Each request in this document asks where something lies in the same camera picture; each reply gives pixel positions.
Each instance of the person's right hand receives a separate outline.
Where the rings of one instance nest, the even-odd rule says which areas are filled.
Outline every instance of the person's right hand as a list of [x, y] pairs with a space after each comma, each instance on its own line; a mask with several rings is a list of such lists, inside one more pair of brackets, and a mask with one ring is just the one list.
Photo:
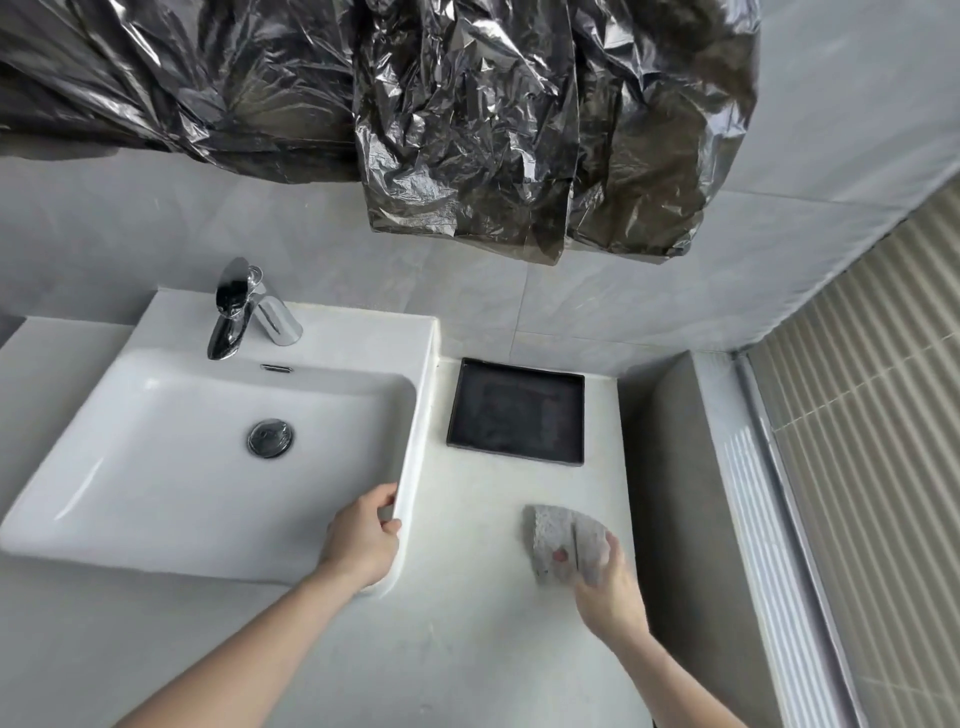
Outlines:
[[627, 564], [620, 541], [607, 531], [610, 560], [600, 574], [600, 583], [591, 587], [577, 574], [573, 592], [577, 611], [590, 632], [608, 647], [631, 635], [649, 633], [647, 613], [643, 606], [636, 576]]
[[341, 510], [326, 531], [317, 571], [343, 575], [355, 591], [386, 576], [400, 547], [400, 521], [380, 522], [377, 510], [391, 505], [395, 496], [396, 483], [385, 483]]

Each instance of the gray sponge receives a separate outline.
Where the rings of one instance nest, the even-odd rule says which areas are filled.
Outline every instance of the gray sponge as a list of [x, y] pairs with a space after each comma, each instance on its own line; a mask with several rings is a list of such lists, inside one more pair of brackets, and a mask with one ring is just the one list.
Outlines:
[[558, 505], [535, 505], [533, 510], [531, 550], [540, 583], [569, 584], [579, 571], [596, 586], [610, 558], [603, 523]]

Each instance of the black square tray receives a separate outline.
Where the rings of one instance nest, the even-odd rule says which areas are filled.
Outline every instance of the black square tray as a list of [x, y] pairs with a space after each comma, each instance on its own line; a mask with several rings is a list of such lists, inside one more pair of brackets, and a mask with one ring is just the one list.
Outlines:
[[583, 465], [584, 378], [464, 359], [446, 443]]

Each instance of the white countertop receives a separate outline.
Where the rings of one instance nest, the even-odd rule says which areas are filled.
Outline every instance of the white countertop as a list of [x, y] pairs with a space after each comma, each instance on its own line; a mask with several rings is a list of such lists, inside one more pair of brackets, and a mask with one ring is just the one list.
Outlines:
[[[0, 350], [0, 509], [129, 331], [29, 319]], [[270, 725], [647, 728], [572, 595], [537, 585], [522, 539], [523, 506], [554, 503], [605, 523], [632, 555], [615, 381], [587, 377], [586, 463], [574, 468], [448, 448], [458, 365], [439, 366], [400, 580], [334, 621]], [[0, 556], [5, 724], [110, 724], [280, 593]]]

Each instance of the white ceramic sink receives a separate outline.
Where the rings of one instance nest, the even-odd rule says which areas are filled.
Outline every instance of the white ceramic sink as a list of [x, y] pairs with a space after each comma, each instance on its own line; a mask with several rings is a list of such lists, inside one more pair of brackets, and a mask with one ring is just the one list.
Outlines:
[[[0, 547], [291, 584], [316, 565], [338, 509], [398, 480], [400, 553], [370, 590], [387, 592], [413, 527], [436, 320], [290, 307], [298, 343], [278, 347], [251, 323], [237, 354], [209, 361], [213, 297], [158, 292], [0, 525]], [[294, 429], [293, 445], [251, 454], [252, 427], [274, 418]]]

